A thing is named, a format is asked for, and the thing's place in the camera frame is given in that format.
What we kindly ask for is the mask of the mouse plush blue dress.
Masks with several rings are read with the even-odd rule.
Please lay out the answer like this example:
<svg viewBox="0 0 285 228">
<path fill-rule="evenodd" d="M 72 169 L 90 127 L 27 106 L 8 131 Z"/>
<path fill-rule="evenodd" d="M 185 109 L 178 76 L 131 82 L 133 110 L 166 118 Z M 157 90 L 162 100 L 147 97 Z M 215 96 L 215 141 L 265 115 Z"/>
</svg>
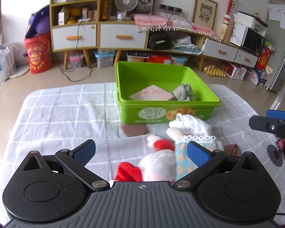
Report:
<svg viewBox="0 0 285 228">
<path fill-rule="evenodd" d="M 222 150 L 222 143 L 213 135 L 212 127 L 192 115 L 178 113 L 169 122 L 166 134 L 174 141 L 176 155 L 176 180 L 197 169 L 187 155 L 187 145 L 194 141 L 209 151 Z"/>
</svg>

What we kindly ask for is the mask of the white grid tablecloth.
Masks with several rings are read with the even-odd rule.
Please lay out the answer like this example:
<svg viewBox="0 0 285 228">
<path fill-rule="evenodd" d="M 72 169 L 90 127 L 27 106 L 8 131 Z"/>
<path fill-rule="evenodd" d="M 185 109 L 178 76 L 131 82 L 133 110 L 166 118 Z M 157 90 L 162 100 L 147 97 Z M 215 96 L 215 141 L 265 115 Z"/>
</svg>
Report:
<svg viewBox="0 0 285 228">
<path fill-rule="evenodd" d="M 267 155 L 275 136 L 250 129 L 249 119 L 255 111 L 231 89 L 220 84 L 212 84 L 211 89 L 220 99 L 220 106 L 207 121 L 213 135 L 222 146 L 237 144 L 241 151 L 252 151 L 258 157 L 279 188 L 279 211 L 285 213 L 285 163 L 278 167 Z M 30 151 L 51 155 L 60 149 L 73 149 L 87 139 L 96 142 L 96 155 L 87 167 L 108 181 L 115 177 L 119 163 L 137 165 L 152 152 L 146 136 L 127 137 L 122 132 L 114 83 L 42 89 L 29 94 L 6 151 L 0 156 L 0 223 L 9 221 L 2 203 L 3 190 Z"/>
</svg>

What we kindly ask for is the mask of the brown round pad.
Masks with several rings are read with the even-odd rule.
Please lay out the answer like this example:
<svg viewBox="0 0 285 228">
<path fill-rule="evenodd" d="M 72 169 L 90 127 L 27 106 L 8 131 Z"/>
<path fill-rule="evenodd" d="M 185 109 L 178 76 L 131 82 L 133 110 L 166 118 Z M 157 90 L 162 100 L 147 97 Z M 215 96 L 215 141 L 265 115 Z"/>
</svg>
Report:
<svg viewBox="0 0 285 228">
<path fill-rule="evenodd" d="M 121 129 L 127 137 L 147 134 L 147 128 L 143 124 L 122 124 Z"/>
</svg>

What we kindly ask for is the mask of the grey small plush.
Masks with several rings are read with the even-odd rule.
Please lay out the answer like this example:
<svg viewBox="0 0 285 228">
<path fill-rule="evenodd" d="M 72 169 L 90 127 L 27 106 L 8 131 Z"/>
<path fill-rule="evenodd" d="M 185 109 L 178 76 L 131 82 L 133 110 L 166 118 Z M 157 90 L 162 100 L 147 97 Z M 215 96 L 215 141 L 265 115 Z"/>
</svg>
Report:
<svg viewBox="0 0 285 228">
<path fill-rule="evenodd" d="M 194 101 L 196 98 L 189 83 L 181 84 L 172 93 L 178 101 Z"/>
</svg>

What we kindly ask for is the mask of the yellow egg tray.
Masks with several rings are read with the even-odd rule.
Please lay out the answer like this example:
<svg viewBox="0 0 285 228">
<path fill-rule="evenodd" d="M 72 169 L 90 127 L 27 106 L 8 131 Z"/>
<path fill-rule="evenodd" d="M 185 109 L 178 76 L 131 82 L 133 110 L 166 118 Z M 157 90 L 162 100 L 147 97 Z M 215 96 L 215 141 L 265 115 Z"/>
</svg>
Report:
<svg viewBox="0 0 285 228">
<path fill-rule="evenodd" d="M 203 71 L 209 75 L 209 76 L 217 76 L 217 77 L 222 77 L 225 78 L 226 74 L 223 72 L 219 67 L 216 65 L 207 65 L 204 67 Z"/>
</svg>

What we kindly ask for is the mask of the pink square sponge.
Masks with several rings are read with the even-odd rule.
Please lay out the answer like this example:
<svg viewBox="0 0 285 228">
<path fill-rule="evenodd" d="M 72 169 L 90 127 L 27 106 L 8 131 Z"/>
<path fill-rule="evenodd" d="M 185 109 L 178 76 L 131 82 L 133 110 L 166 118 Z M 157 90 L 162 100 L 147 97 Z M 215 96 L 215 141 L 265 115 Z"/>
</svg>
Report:
<svg viewBox="0 0 285 228">
<path fill-rule="evenodd" d="M 169 101 L 174 100 L 174 96 L 156 85 L 151 85 L 141 91 L 132 94 L 131 100 L 137 101 Z"/>
</svg>

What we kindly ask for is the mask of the microwave oven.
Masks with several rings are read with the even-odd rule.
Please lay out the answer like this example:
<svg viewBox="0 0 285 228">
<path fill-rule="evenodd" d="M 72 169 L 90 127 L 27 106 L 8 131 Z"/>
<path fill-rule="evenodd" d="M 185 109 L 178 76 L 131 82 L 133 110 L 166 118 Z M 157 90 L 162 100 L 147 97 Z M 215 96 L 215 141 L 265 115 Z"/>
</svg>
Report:
<svg viewBox="0 0 285 228">
<path fill-rule="evenodd" d="M 235 23 L 229 42 L 259 54 L 264 47 L 265 38 L 254 29 L 240 23 Z"/>
</svg>

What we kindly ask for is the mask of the green plastic storage bin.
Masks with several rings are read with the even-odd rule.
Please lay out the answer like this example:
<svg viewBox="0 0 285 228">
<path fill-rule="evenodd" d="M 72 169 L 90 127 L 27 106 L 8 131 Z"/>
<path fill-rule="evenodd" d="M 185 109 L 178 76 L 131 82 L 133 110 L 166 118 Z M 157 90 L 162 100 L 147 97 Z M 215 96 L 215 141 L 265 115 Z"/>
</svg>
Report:
<svg viewBox="0 0 285 228">
<path fill-rule="evenodd" d="M 120 119 L 127 124 L 159 124 L 177 114 L 207 120 L 220 99 L 190 68 L 145 62 L 115 65 Z"/>
</svg>

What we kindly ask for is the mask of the silver refrigerator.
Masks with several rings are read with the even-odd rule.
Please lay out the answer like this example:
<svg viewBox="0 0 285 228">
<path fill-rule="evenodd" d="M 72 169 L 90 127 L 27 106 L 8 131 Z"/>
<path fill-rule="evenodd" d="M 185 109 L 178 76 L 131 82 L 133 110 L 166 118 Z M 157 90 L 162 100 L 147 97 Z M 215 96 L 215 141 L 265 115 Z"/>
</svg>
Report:
<svg viewBox="0 0 285 228">
<path fill-rule="evenodd" d="M 266 40 L 275 51 L 271 53 L 267 64 L 272 68 L 272 73 L 266 88 L 279 92 L 285 83 L 285 0 L 270 0 L 268 13 Z"/>
</svg>

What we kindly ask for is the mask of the white printer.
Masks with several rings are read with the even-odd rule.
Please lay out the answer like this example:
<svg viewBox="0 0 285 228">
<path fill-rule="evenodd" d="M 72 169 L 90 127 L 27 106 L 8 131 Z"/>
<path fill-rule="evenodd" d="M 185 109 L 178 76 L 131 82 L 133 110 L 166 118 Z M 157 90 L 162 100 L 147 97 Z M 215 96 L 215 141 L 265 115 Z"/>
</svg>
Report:
<svg viewBox="0 0 285 228">
<path fill-rule="evenodd" d="M 268 28 L 268 25 L 258 17 L 255 17 L 251 14 L 242 11 L 238 11 L 234 14 L 234 21 L 236 23 L 240 23 L 247 27 L 250 27 L 251 29 L 266 30 Z"/>
</svg>

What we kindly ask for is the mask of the clear box blue lid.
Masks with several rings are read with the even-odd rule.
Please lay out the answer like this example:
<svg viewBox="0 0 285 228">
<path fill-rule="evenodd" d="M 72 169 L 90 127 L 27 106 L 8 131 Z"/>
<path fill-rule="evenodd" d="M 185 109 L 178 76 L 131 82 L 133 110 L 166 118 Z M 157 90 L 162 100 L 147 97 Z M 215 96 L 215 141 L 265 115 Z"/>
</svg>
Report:
<svg viewBox="0 0 285 228">
<path fill-rule="evenodd" d="M 116 51 L 94 49 L 98 68 L 112 67 L 116 56 Z"/>
</svg>

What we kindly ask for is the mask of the red cardboard box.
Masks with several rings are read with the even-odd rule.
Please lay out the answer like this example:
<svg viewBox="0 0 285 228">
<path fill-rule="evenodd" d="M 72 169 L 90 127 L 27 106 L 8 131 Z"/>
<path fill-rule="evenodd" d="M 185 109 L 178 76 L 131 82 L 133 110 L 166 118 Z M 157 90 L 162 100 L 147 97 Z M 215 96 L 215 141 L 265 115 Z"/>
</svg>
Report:
<svg viewBox="0 0 285 228">
<path fill-rule="evenodd" d="M 150 52 L 149 58 L 146 60 L 147 63 L 160 63 L 160 64 L 171 64 L 170 54 L 166 52 Z"/>
</svg>

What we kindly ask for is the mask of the red cartoon bucket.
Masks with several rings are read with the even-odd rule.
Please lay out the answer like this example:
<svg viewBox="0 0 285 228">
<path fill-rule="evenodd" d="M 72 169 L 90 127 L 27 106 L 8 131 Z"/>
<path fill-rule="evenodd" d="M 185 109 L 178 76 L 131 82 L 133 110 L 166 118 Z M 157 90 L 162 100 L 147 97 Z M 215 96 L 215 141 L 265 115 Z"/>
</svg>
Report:
<svg viewBox="0 0 285 228">
<path fill-rule="evenodd" d="M 25 54 L 32 74 L 43 73 L 52 68 L 51 34 L 39 35 L 24 40 Z"/>
</svg>

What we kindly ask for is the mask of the white paper bag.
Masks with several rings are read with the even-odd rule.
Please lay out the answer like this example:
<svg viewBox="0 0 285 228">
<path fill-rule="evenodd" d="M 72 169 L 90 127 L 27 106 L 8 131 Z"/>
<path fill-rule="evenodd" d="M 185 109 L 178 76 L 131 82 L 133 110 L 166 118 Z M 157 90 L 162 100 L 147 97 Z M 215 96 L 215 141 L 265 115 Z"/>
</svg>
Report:
<svg viewBox="0 0 285 228">
<path fill-rule="evenodd" d="M 4 83 L 16 72 L 14 47 L 13 44 L 0 45 L 0 83 Z"/>
</svg>

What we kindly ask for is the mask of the low wooden tv cabinet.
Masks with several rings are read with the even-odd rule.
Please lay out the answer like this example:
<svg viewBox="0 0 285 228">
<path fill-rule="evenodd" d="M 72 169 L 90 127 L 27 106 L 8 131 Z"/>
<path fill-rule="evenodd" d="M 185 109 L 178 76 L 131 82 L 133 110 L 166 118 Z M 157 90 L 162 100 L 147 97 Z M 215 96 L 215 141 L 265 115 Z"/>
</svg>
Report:
<svg viewBox="0 0 285 228">
<path fill-rule="evenodd" d="M 201 50 L 201 56 L 226 60 L 246 67 L 254 67 L 257 62 L 257 56 L 254 53 L 249 53 L 229 43 L 217 42 L 203 35 L 197 35 L 197 48 Z"/>
</svg>

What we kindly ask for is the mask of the framed cartoon girl picture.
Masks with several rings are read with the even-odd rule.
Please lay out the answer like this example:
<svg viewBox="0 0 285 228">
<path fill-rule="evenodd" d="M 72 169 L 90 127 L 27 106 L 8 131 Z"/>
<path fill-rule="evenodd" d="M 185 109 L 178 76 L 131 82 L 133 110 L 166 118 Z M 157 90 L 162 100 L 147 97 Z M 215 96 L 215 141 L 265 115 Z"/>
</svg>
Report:
<svg viewBox="0 0 285 228">
<path fill-rule="evenodd" d="M 215 26 L 218 3 L 212 0 L 195 0 L 192 21 L 195 24 L 213 30 Z"/>
</svg>

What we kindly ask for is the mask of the black bag on shelf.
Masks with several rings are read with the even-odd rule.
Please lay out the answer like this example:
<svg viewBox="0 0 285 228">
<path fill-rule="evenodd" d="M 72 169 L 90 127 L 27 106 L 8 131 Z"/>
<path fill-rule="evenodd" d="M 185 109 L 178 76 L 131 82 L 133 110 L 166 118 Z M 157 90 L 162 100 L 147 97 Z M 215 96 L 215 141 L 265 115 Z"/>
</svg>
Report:
<svg viewBox="0 0 285 228">
<path fill-rule="evenodd" d="M 150 32 L 147 46 L 152 51 L 170 50 L 172 47 L 171 35 L 163 31 Z"/>
</svg>

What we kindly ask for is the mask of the tall wooden shelf cabinet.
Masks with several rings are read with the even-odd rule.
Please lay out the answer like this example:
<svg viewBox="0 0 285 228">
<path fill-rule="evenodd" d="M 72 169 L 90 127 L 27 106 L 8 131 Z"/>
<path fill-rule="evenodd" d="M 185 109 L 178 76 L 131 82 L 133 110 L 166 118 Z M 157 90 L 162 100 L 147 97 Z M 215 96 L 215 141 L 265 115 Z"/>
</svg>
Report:
<svg viewBox="0 0 285 228">
<path fill-rule="evenodd" d="M 116 50 L 118 61 L 122 51 L 147 48 L 148 34 L 138 31 L 129 11 L 120 18 L 115 0 L 50 0 L 49 13 L 52 50 L 64 53 L 65 70 L 71 54 L 82 53 L 91 67 L 93 49 Z"/>
</svg>

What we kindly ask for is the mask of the purple plush toy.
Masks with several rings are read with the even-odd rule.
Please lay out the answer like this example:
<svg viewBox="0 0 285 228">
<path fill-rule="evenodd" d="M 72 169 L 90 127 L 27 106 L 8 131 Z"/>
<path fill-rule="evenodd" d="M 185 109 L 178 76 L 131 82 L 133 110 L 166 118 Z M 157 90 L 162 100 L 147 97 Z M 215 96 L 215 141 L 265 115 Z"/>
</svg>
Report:
<svg viewBox="0 0 285 228">
<path fill-rule="evenodd" d="M 46 5 L 36 13 L 31 14 L 29 19 L 29 28 L 25 34 L 26 39 L 33 38 L 36 35 L 45 35 L 50 33 L 50 12 L 49 5 Z"/>
</svg>

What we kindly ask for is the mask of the pink checked cloth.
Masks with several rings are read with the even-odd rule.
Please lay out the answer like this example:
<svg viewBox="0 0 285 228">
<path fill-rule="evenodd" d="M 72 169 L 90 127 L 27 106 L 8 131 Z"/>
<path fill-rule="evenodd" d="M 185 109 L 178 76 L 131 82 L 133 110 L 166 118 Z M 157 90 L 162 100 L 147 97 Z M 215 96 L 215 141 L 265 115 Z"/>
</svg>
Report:
<svg viewBox="0 0 285 228">
<path fill-rule="evenodd" d="M 221 42 L 221 39 L 213 30 L 196 23 L 189 22 L 187 19 L 183 21 L 178 19 L 169 19 L 167 17 L 159 17 L 157 15 L 135 14 L 134 21 L 138 31 L 181 30 L 195 33 L 197 35 L 203 35 L 217 42 Z"/>
</svg>

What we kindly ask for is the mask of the small white desk fan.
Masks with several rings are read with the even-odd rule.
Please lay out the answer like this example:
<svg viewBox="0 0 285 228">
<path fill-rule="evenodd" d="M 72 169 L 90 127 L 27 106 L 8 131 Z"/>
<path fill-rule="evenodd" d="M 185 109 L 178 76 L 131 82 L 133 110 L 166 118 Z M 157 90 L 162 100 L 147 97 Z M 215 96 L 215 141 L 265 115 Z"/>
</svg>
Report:
<svg viewBox="0 0 285 228">
<path fill-rule="evenodd" d="M 124 21 L 127 17 L 127 12 L 134 10 L 137 2 L 138 0 L 115 0 L 117 21 Z"/>
</svg>

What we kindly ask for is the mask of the framed cat picture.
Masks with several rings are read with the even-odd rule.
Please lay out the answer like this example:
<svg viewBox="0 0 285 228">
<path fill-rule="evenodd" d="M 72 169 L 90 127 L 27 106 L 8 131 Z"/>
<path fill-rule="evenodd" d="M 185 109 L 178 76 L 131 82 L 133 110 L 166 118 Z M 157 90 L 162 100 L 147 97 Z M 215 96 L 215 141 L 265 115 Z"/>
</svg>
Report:
<svg viewBox="0 0 285 228">
<path fill-rule="evenodd" d="M 134 13 L 155 15 L 157 7 L 158 0 L 137 0 Z"/>
</svg>

